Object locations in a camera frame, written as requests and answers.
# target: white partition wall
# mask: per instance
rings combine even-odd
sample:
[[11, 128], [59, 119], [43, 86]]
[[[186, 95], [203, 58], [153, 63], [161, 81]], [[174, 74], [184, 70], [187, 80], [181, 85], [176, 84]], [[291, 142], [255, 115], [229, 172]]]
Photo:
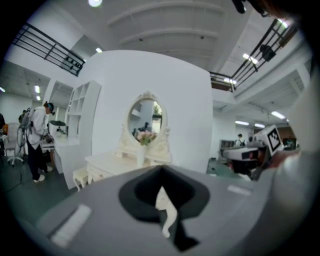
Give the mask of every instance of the white partition wall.
[[116, 50], [91, 57], [76, 86], [90, 80], [102, 85], [93, 123], [93, 155], [117, 147], [128, 108], [139, 95], [150, 91], [167, 110], [172, 163], [206, 172], [213, 123], [207, 71], [161, 54]]

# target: man standing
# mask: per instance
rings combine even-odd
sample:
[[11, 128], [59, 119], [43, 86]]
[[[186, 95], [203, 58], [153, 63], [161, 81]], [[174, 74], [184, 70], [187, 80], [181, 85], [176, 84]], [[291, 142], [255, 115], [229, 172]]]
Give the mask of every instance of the man standing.
[[242, 134], [238, 134], [238, 139], [235, 141], [236, 147], [244, 147], [246, 145], [245, 140], [242, 138]]

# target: white vase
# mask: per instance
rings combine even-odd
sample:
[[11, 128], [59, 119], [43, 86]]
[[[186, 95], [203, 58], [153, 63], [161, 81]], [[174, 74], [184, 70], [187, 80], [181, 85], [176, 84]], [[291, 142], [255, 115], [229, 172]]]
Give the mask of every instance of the white vase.
[[137, 152], [136, 152], [136, 164], [137, 164], [138, 168], [141, 168], [144, 166], [146, 150], [147, 150], [147, 146], [140, 145]]

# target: white stool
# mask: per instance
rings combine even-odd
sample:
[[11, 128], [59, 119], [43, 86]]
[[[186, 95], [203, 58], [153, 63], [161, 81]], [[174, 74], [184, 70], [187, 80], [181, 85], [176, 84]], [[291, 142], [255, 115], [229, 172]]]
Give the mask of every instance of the white stool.
[[81, 184], [82, 188], [84, 188], [86, 186], [87, 181], [88, 181], [87, 167], [83, 167], [73, 172], [73, 182], [76, 185], [78, 192], [80, 191], [78, 182]]

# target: green floor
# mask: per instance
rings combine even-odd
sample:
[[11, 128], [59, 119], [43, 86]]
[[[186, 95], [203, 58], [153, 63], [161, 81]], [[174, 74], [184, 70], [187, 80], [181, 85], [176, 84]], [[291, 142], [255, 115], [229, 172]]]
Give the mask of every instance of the green floor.
[[68, 189], [63, 174], [53, 170], [45, 174], [43, 182], [34, 183], [28, 163], [16, 161], [11, 167], [6, 158], [0, 161], [0, 184], [13, 213], [31, 224], [50, 208], [77, 192], [76, 188]]
[[218, 163], [216, 160], [210, 159], [206, 173], [209, 175], [216, 175], [218, 177], [242, 179], [238, 174], [234, 173], [229, 167]]

